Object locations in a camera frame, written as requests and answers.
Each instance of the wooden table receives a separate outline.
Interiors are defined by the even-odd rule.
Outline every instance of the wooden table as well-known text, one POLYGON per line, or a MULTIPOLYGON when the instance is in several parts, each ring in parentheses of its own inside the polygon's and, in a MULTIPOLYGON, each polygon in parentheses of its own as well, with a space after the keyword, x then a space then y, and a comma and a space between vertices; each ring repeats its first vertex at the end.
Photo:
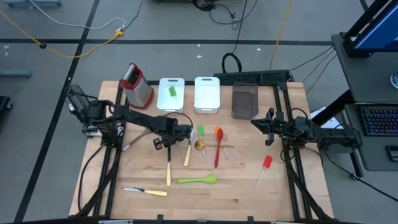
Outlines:
MULTIPOLYGON (((117 87, 118 82, 103 82, 99 98, 115 101, 117 87)), ((153 102, 148 109, 141 112, 152 116, 160 115, 156 108, 157 87, 153 86, 155 90, 153 102)), ((288 88, 292 108, 301 108, 309 113, 303 84, 288 83, 288 88)), ((206 149, 205 159, 202 158, 200 151, 193 148, 189 166, 184 167, 187 141, 177 143, 172 146, 172 181, 215 174, 219 178, 217 184, 173 183, 171 187, 166 187, 167 150, 156 151, 152 140, 157 136, 148 134, 130 149, 122 152, 111 218, 156 219, 158 214, 163 214, 165 220, 247 220, 248 216, 253 216, 256 221, 294 220, 285 164, 279 157, 282 149, 280 138, 275 136, 273 145, 265 147, 266 135, 262 135, 249 121, 231 117, 232 86, 221 87, 221 108, 217 114, 195 112, 193 89, 194 86, 185 87, 184 113, 191 117, 195 127, 198 124, 205 126, 205 142, 208 144, 216 142, 214 127, 220 125, 224 131, 225 143, 232 144, 235 148, 229 149, 229 159, 226 159, 222 149, 220 150, 220 163, 217 169, 214 168, 216 151, 214 147, 206 149), (264 174, 260 188, 255 189, 254 185, 266 155, 272 156, 274 160, 271 168, 264 174), (123 187, 163 190, 167 191, 169 196, 128 192, 123 190, 123 187)), ((270 107, 275 108, 274 92, 272 87, 259 86, 258 93, 259 114, 256 118, 263 118, 270 107)), ((297 115, 301 115, 300 112, 294 111, 294 116, 297 115)), ((188 124, 185 117, 177 118, 180 124, 188 124)), ((127 124, 124 145, 142 131, 142 127, 127 124)), ((99 143, 99 137, 88 140, 82 167, 98 148, 99 143)), ((318 150, 315 144, 308 144, 307 147, 318 150)), ((88 201, 98 186, 103 156, 104 150, 88 165, 83 181, 82 205, 88 201)), ((321 208, 332 217, 333 212, 319 155, 303 149, 301 157, 308 190, 321 208)), ((70 214, 78 211, 78 184, 79 182, 76 185, 70 214)), ((302 196, 297 188, 296 191, 300 216, 304 217, 302 196)), ((100 214, 104 213, 105 204, 106 197, 103 197, 100 214)))

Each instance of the white plastic bin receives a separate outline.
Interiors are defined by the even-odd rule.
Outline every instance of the white plastic bin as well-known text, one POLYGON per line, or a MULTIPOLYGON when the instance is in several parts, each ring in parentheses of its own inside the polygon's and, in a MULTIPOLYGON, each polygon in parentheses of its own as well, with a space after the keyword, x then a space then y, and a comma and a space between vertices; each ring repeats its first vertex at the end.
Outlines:
POLYGON ((197 77, 193 104, 196 112, 217 113, 220 104, 220 80, 216 77, 197 77))
POLYGON ((157 108, 163 113, 183 112, 185 81, 182 78, 162 78, 159 82, 157 108), (174 86, 177 96, 170 95, 170 87, 174 86))

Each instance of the keyboard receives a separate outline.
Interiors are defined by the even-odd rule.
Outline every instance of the keyboard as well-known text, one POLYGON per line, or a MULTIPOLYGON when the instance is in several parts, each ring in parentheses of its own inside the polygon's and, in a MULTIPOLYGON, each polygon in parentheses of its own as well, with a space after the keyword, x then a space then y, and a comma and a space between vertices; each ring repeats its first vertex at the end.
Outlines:
POLYGON ((362 105, 362 127, 367 136, 398 136, 398 105, 362 105))
POLYGON ((217 73, 213 76, 219 78, 221 82, 250 82, 256 84, 290 82, 292 79, 288 70, 217 73))

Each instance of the wire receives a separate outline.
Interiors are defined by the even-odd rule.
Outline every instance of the wire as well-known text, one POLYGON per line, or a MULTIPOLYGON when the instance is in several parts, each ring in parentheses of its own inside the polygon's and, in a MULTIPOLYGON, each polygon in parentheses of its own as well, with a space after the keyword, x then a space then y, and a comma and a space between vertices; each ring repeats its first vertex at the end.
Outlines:
POLYGON ((315 152, 316 154, 318 154, 319 157, 320 157, 320 159, 321 159, 321 163, 322 163, 322 167, 323 167, 323 158, 322 158, 322 155, 321 155, 319 152, 317 152, 317 151, 315 151, 315 150, 313 150, 313 149, 307 148, 307 147, 304 147, 304 149, 308 149, 308 150, 313 151, 313 152, 315 152))
POLYGON ((321 74, 319 74, 318 78, 315 80, 315 82, 312 84, 312 86, 308 89, 308 91, 305 94, 308 94, 312 87, 317 83, 317 81, 319 80, 319 78, 322 76, 323 72, 326 70, 326 68, 328 67, 329 63, 335 59, 335 57, 337 56, 337 54, 335 56, 333 56, 333 58, 330 59, 330 61, 326 64, 325 68, 322 70, 321 74))
POLYGON ((280 154, 279 154, 279 157, 280 157, 280 159, 282 160, 282 161, 284 161, 284 162, 290 162, 292 159, 294 159, 294 157, 296 156, 296 153, 295 153, 295 151, 293 151, 293 156, 292 157, 290 157, 290 158, 288 158, 287 160, 286 159, 284 159, 283 157, 282 157, 282 153, 285 151, 285 149, 282 149, 281 151, 280 151, 280 154))
POLYGON ((123 32, 122 32, 122 31, 116 30, 115 35, 114 35, 110 40, 108 40, 107 42, 105 42, 105 43, 103 43, 103 44, 100 44, 100 45, 98 45, 98 46, 92 48, 91 50, 89 50, 88 52, 86 52, 86 53, 84 53, 84 54, 76 55, 76 56, 69 56, 69 55, 65 55, 65 54, 63 54, 63 53, 61 53, 61 52, 58 52, 57 50, 55 50, 55 49, 53 49, 53 48, 46 47, 47 45, 46 45, 45 43, 41 43, 40 41, 38 41, 37 39, 35 39, 34 37, 32 37, 30 34, 28 34, 24 29, 22 29, 21 27, 19 27, 9 16, 5 15, 5 13, 4 13, 2 10, 0 10, 0 14, 1 14, 4 18, 6 18, 6 20, 8 20, 15 28, 19 29, 19 31, 21 31, 23 34, 25 34, 30 40, 32 40, 32 41, 35 42, 36 44, 39 44, 39 45, 40 45, 40 48, 42 48, 42 49, 47 48, 47 49, 48 49, 49 51, 51 51, 53 54, 58 55, 58 56, 60 56, 60 57, 64 57, 64 58, 80 58, 80 57, 84 57, 84 56, 86 56, 86 55, 92 53, 94 50, 96 50, 96 49, 98 49, 98 48, 100 48, 100 47, 102 47, 102 46, 104 46, 104 45, 106 45, 106 44, 112 42, 114 39, 116 39, 116 38, 118 38, 118 37, 120 37, 120 36, 123 35, 123 32))
POLYGON ((58 56, 60 56, 60 57, 64 57, 64 58, 80 58, 80 57, 84 57, 84 56, 86 56, 86 55, 89 55, 90 53, 92 53, 93 51, 95 51, 96 49, 98 49, 98 48, 100 48, 100 47, 102 47, 102 46, 107 45, 108 43, 114 41, 114 40, 115 40, 116 38, 118 38, 119 36, 120 36, 120 35, 118 34, 118 32, 116 32, 116 34, 115 34, 110 40, 108 40, 107 42, 105 42, 105 43, 103 43, 103 44, 99 44, 98 46, 93 47, 91 50, 87 51, 86 53, 81 54, 81 55, 77 55, 77 56, 65 55, 65 54, 60 53, 60 52, 58 52, 58 51, 56 51, 55 49, 52 49, 52 48, 50 48, 50 47, 48 47, 48 49, 49 49, 49 51, 51 51, 52 53, 54 53, 54 54, 56 54, 56 55, 58 55, 58 56))
POLYGON ((138 7, 138 11, 137 11, 137 14, 136 14, 136 16, 134 17, 134 18, 132 18, 132 20, 129 22, 129 24, 125 27, 125 29, 127 29, 131 24, 132 24, 132 22, 134 22, 136 19, 137 19, 137 17, 138 17, 138 15, 139 15, 139 11, 141 10, 141 6, 142 6, 142 3, 144 2, 144 0, 141 0, 141 3, 140 3, 140 5, 139 5, 139 7, 138 7))
POLYGON ((90 163, 90 161, 100 152, 100 150, 103 148, 104 146, 101 145, 94 153, 93 155, 91 155, 91 157, 87 160, 85 166, 83 167, 83 170, 81 170, 81 174, 80 174, 80 183, 79 183, 79 190, 78 190, 78 195, 77 195, 77 207, 79 209, 79 212, 81 212, 81 205, 80 205, 80 201, 81 201, 81 188, 83 186, 83 176, 85 174, 86 168, 88 163, 90 163))
POLYGON ((326 138, 326 139, 325 139, 325 140, 326 140, 326 141, 325 141, 326 143, 325 143, 324 147, 320 147, 320 149, 324 148, 325 154, 326 154, 327 158, 329 159, 329 161, 330 161, 333 165, 337 166, 339 169, 341 169, 343 172, 347 173, 347 174, 348 174, 350 177, 352 177, 353 179, 355 179, 355 180, 357 180, 357 181, 360 181, 361 183, 367 185, 368 187, 372 188, 373 190, 379 192, 380 194, 382 194, 382 195, 384 195, 384 196, 386 196, 386 197, 392 199, 392 200, 395 201, 395 202, 398 202, 398 198, 395 198, 395 197, 393 197, 393 196, 391 196, 391 195, 389 195, 389 194, 387 194, 387 193, 385 193, 385 192, 379 190, 379 189, 376 188, 375 186, 373 186, 373 185, 367 183, 366 181, 361 180, 361 179, 360 179, 359 177, 357 177, 354 173, 350 173, 348 170, 342 168, 340 165, 338 165, 338 164, 335 163, 332 159, 330 159, 330 156, 329 156, 329 154, 328 154, 328 152, 327 152, 327 149, 325 148, 325 146, 326 146, 326 144, 327 144, 327 139, 328 139, 328 137, 327 137, 327 135, 326 135, 325 130, 323 130, 321 127, 319 127, 319 128, 323 131, 323 135, 319 138, 319 140, 318 140, 318 145, 319 145, 319 142, 320 142, 321 138, 322 138, 322 137, 325 137, 325 138, 326 138))
MULTIPOLYGON (((248 4, 248 0, 246 0, 245 3, 244 3, 244 8, 243 8, 243 12, 242 12, 242 18, 243 18, 244 12, 245 12, 245 10, 246 10, 246 5, 247 5, 247 4, 248 4)), ((232 51, 232 54, 235 53, 236 47, 238 46, 239 36, 241 35, 242 24, 243 24, 243 22, 241 22, 241 24, 240 24, 240 26, 239 26, 238 38, 236 38, 235 48, 234 48, 234 51, 232 51)))
POLYGON ((67 24, 67 23, 64 23, 64 22, 56 21, 56 20, 53 19, 51 16, 49 16, 47 13, 45 13, 38 5, 36 5, 36 3, 33 2, 33 0, 29 0, 29 1, 30 1, 40 12, 42 12, 45 16, 47 16, 49 19, 51 19, 52 21, 54 21, 54 22, 56 22, 57 24, 60 24, 60 25, 73 26, 73 27, 84 27, 84 28, 87 28, 87 29, 99 30, 99 29, 102 29, 102 28, 106 27, 107 25, 109 25, 109 24, 112 23, 113 21, 122 20, 122 21, 123 21, 123 25, 118 29, 118 30, 121 30, 121 31, 124 30, 124 26, 126 25, 126 21, 125 21, 123 18, 120 18, 120 17, 117 17, 117 18, 112 19, 111 21, 107 22, 105 25, 103 25, 103 26, 101 26, 101 27, 99 27, 99 28, 92 28, 92 27, 87 27, 87 26, 84 26, 84 25, 67 24))
MULTIPOLYGON (((228 10, 229 16, 231 16, 231 18, 232 18, 233 21, 239 20, 239 19, 231 12, 231 10, 229 10, 229 8, 228 8, 227 6, 225 6, 225 5, 223 5, 223 4, 215 4, 215 5, 214 5, 214 9, 216 8, 216 6, 223 6, 224 8, 226 8, 226 10, 228 10)), ((215 20, 212 18, 212 16, 211 16, 211 11, 209 11, 209 14, 210 14, 210 18, 211 18, 215 23, 219 23, 219 22, 215 21, 215 20)), ((239 24, 238 24, 238 23, 232 23, 232 24, 231 24, 231 28, 232 28, 233 30, 237 30, 237 29, 239 28, 239 24)))
POLYGON ((305 82, 305 81, 312 75, 312 73, 315 72, 315 70, 322 64, 322 62, 325 61, 333 52, 334 52, 334 50, 332 50, 332 51, 328 54, 328 56, 326 56, 324 59, 322 59, 322 61, 318 63, 318 65, 312 70, 312 72, 310 72, 310 73, 307 75, 307 77, 304 78, 303 82, 305 82))
MULTIPOLYGON (((185 115, 185 114, 179 113, 179 112, 171 112, 171 113, 165 114, 164 116, 168 116, 168 115, 170 115, 170 114, 179 114, 179 115, 182 115, 182 116, 188 118, 188 119, 189 119, 189 122, 191 122, 190 131, 192 131, 192 129, 193 129, 193 122, 192 122, 192 119, 191 119, 188 115, 185 115)), ((176 138, 179 137, 179 136, 181 136, 181 135, 183 135, 183 134, 185 134, 185 132, 180 133, 179 135, 176 136, 176 138)))
POLYGON ((322 53, 319 54, 318 56, 316 56, 316 57, 314 57, 314 58, 312 58, 312 59, 310 59, 310 60, 307 60, 307 61, 304 62, 303 64, 301 64, 301 65, 299 65, 299 66, 297 66, 297 67, 295 67, 295 68, 289 69, 289 70, 290 70, 290 71, 296 70, 296 69, 300 68, 301 66, 305 65, 306 63, 309 63, 309 62, 311 62, 311 61, 317 59, 318 57, 321 57, 324 53, 328 52, 332 47, 333 47, 333 46, 329 47, 328 50, 322 52, 322 53))
POLYGON ((285 29, 285 24, 286 24, 287 18, 289 16, 290 9, 292 8, 292 4, 293 4, 293 0, 290 0, 289 7, 287 8, 287 11, 286 11, 286 14, 285 14, 285 17, 284 17, 284 21, 282 22, 282 26, 280 27, 278 39, 276 40, 274 53, 272 53, 271 63, 269 64, 269 70, 272 69, 272 64, 274 63, 274 57, 275 57, 275 54, 276 54, 276 49, 278 48, 278 44, 279 44, 280 38, 282 38, 282 34, 284 32, 284 29, 285 29))
MULTIPOLYGON (((253 7, 251 8, 251 10, 250 10, 250 12, 247 14, 247 16, 246 16, 246 17, 243 17, 243 16, 242 16, 242 19, 241 19, 240 21, 237 21, 237 22, 217 22, 217 21, 215 21, 215 19, 214 19, 213 16, 211 15, 211 11, 209 11, 209 16, 210 16, 211 20, 213 20, 213 22, 215 22, 215 23, 217 23, 217 24, 220 24, 220 25, 233 25, 233 24, 237 24, 237 23, 242 22, 243 20, 245 20, 246 18, 248 18, 248 17, 250 16, 250 14, 251 14, 251 12, 253 11, 253 9, 255 8, 257 2, 258 2, 258 0, 256 0, 256 2, 254 2, 253 7)), ((229 14, 233 15, 233 13, 232 13, 232 12, 229 10, 229 8, 226 7, 225 5, 222 5, 222 4, 215 4, 215 6, 224 6, 224 7, 227 8, 227 10, 229 11, 229 14)))
POLYGON ((22 28, 20 28, 10 17, 8 17, 7 15, 5 15, 5 13, 0 10, 0 14, 6 18, 8 20, 8 22, 10 22, 14 27, 16 27, 17 29, 19 29, 19 31, 21 31, 23 34, 25 34, 25 36, 29 37, 31 40, 33 40, 36 44, 42 45, 41 42, 39 42, 38 40, 36 40, 35 38, 33 38, 30 34, 28 34, 26 31, 24 31, 22 28))
POLYGON ((308 114, 303 109, 292 108, 290 111, 295 111, 295 110, 301 111, 305 115, 305 119, 308 120, 308 114))
POLYGON ((334 127, 334 129, 336 129, 336 128, 340 127, 340 126, 342 126, 344 128, 344 130, 350 130, 351 129, 351 126, 348 125, 348 124, 339 124, 336 127, 334 127))

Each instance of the yellow cable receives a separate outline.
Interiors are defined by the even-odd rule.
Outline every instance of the yellow cable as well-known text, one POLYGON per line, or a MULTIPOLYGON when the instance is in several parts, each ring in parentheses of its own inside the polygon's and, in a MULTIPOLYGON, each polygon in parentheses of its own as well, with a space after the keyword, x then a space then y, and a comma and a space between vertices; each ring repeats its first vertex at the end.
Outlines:
MULTIPOLYGON (((32 37, 30 34, 28 34, 24 29, 20 28, 10 17, 8 17, 7 15, 5 15, 5 13, 4 13, 2 10, 0 10, 0 14, 1 14, 2 16, 4 16, 4 18, 6 18, 6 19, 8 20, 8 22, 10 22, 14 27, 16 27, 17 29, 19 29, 19 31, 21 31, 23 34, 25 34, 27 37, 29 37, 29 39, 33 40, 36 44, 39 44, 40 46, 42 45, 42 43, 41 43, 40 41, 38 41, 38 40, 36 40, 35 38, 33 38, 33 37, 32 37)), ((122 31, 116 30, 115 35, 114 35, 110 40, 108 40, 107 42, 105 42, 105 43, 103 43, 103 44, 100 44, 100 45, 98 45, 98 46, 92 48, 91 50, 87 51, 87 52, 84 53, 84 54, 77 55, 77 56, 65 55, 65 54, 60 53, 60 52, 58 52, 58 51, 56 51, 55 49, 52 49, 52 48, 50 48, 50 47, 47 47, 47 48, 48 48, 49 51, 51 51, 52 53, 54 53, 54 54, 56 54, 56 55, 58 55, 58 56, 60 56, 60 57, 64 57, 64 58, 80 58, 80 57, 84 57, 84 56, 86 56, 86 55, 92 53, 94 50, 96 50, 96 49, 98 49, 98 48, 100 48, 100 47, 102 47, 102 46, 104 46, 104 45, 106 45, 106 44, 112 42, 114 39, 116 39, 116 38, 118 38, 118 37, 120 37, 120 36, 122 36, 122 35, 123 35, 123 32, 122 32, 122 31)))
POLYGON ((275 57, 275 54, 276 54, 276 49, 278 48, 278 44, 279 44, 280 38, 282 37, 282 33, 284 32, 286 20, 287 20, 287 18, 288 18, 288 16, 289 16, 290 9, 292 8, 292 4, 293 4, 293 0, 290 0, 290 2, 289 2, 289 8, 288 8, 287 11, 286 11, 286 14, 285 14, 285 17, 284 17, 284 21, 282 22, 282 27, 280 27, 278 39, 276 40, 276 44, 275 44, 275 48, 274 48, 274 53, 272 53, 271 63, 269 64, 269 70, 272 69, 272 64, 274 63, 274 57, 275 57))

